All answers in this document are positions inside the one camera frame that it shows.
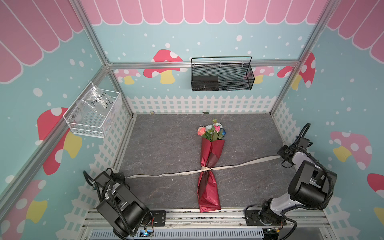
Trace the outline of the light blue fake flower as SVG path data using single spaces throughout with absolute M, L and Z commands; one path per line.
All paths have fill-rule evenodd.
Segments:
M 219 133 L 215 131 L 215 126 L 220 126 L 221 130 Z M 205 126 L 206 128 L 206 133 L 201 136 L 210 142 L 214 142 L 217 140 L 222 140 L 225 136 L 222 135 L 222 129 L 224 129 L 223 125 L 219 123 L 216 119 L 213 119 L 213 123 L 211 125 Z

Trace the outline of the cream ribbon strip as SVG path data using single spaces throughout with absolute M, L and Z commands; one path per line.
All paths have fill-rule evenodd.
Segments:
M 281 158 L 280 156 L 268 156 L 268 157 L 264 157 L 264 158 L 260 158 L 260 159 L 255 159 L 255 160 L 252 160 L 252 161 L 248 161 L 246 163 L 239 164 L 239 165 L 230 165 L 230 166 L 212 167 L 212 168 L 201 167 L 200 170 L 186 171 L 186 172 L 179 172 L 179 173 L 171 173 L 171 174 L 170 173 L 165 173 L 165 174 L 161 174 L 161 175 L 157 175 L 157 176 L 153 176 L 153 175 L 132 175 L 132 176 L 129 176 L 129 177 L 125 177 L 125 179 L 188 176 L 188 175 L 199 174 L 199 173 L 207 172 L 207 171 L 219 171 L 219 170 L 227 170 L 227 169 L 239 168 L 239 167 L 244 167 L 244 166 L 249 166 L 249 165 L 255 165 L 255 164 L 264 163 L 264 162 L 268 162 L 268 161 L 272 161 L 272 160 L 280 159 L 280 158 Z

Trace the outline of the pink orange fake rose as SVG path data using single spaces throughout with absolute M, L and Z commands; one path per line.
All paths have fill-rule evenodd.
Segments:
M 205 127 L 199 127 L 198 128 L 198 136 L 203 136 L 206 133 L 206 128 Z

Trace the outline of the dark red wrapping paper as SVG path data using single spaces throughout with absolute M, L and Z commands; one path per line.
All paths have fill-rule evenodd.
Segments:
M 224 140 L 211 142 L 203 138 L 201 146 L 201 167 L 213 168 L 222 155 L 224 144 Z M 197 196 L 201 213 L 221 209 L 218 184 L 212 170 L 204 170 L 200 173 Z

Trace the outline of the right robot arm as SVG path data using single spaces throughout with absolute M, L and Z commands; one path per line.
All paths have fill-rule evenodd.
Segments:
M 307 148 L 312 145 L 309 139 L 297 137 L 289 147 L 284 145 L 278 151 L 284 168 L 294 168 L 288 192 L 279 198 L 271 198 L 263 203 L 259 218 L 263 225 L 285 224 L 283 213 L 298 208 L 323 210 L 330 202 L 337 181 L 337 174 L 320 164 Z

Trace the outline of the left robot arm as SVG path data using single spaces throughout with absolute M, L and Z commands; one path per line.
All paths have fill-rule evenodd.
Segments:
M 103 171 L 94 179 L 86 172 L 83 174 L 97 191 L 100 203 L 96 209 L 112 226 L 114 234 L 122 240 L 134 237 L 150 216 L 150 209 L 131 192 L 124 174 Z

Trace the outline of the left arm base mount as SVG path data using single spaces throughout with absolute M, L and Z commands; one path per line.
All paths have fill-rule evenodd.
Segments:
M 164 227 L 166 222 L 166 211 L 150 211 L 143 219 L 143 226 Z

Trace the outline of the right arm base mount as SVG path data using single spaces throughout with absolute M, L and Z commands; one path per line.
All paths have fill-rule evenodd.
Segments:
M 269 208 L 249 208 L 244 211 L 247 226 L 285 226 L 286 220 Z

